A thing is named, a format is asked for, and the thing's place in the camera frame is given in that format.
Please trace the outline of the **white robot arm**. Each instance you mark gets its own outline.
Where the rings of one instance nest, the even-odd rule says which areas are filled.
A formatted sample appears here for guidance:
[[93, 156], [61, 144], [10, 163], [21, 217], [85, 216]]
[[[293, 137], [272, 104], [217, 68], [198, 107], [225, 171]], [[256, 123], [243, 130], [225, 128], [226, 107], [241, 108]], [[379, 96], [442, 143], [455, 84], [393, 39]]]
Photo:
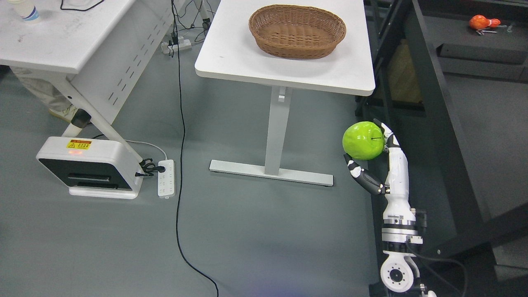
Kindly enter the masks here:
[[392, 216], [384, 220], [382, 228], [383, 252], [388, 258], [380, 268], [380, 277], [388, 297], [435, 297], [434, 291], [421, 282], [420, 271], [414, 261], [422, 234], [427, 228], [426, 210], [411, 209], [416, 221]]

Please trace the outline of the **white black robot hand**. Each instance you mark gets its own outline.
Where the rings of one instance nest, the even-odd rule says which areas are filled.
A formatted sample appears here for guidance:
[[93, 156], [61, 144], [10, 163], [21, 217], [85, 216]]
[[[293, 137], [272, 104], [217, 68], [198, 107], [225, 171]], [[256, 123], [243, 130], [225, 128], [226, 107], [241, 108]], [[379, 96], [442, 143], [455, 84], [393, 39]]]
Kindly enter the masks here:
[[353, 179], [373, 195], [384, 195], [388, 205], [383, 218], [403, 216], [404, 220], [416, 221], [409, 205], [408, 161], [394, 132], [383, 122], [372, 121], [381, 128], [384, 135], [384, 150], [388, 153], [388, 175], [384, 182], [371, 175], [357, 160], [345, 153], [344, 158]]

